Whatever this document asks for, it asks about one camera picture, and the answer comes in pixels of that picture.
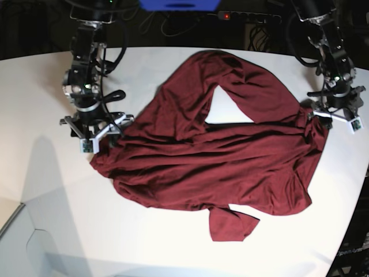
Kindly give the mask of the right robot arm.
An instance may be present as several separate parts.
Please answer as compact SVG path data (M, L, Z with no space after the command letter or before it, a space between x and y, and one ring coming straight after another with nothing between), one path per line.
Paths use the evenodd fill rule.
M126 94L119 89L103 92L103 80L112 73L127 50L127 30L118 14L125 11L120 1L69 1L70 18L78 22L70 44L72 62L62 81L63 93L75 107L76 113L60 120L68 125L71 136L80 141L82 153L96 154L100 140L108 137L115 143L122 134L124 121L134 117L123 112L110 112L108 103L123 100ZM114 61L106 59L106 27L118 23L123 31L123 45Z

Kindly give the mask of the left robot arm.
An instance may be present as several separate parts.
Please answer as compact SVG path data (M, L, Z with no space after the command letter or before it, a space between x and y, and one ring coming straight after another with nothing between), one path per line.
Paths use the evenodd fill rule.
M334 120L341 121L351 133L356 133L364 127L358 110L364 104L361 94L366 89L352 86L356 69L334 20L333 1L292 1L291 4L295 11L285 23L288 48L302 65L314 68L317 76L323 76L322 88L307 94L315 98L309 118L317 117L327 129L332 128ZM295 19L308 28L308 41L319 51L320 57L315 62L306 62L293 45L290 31Z

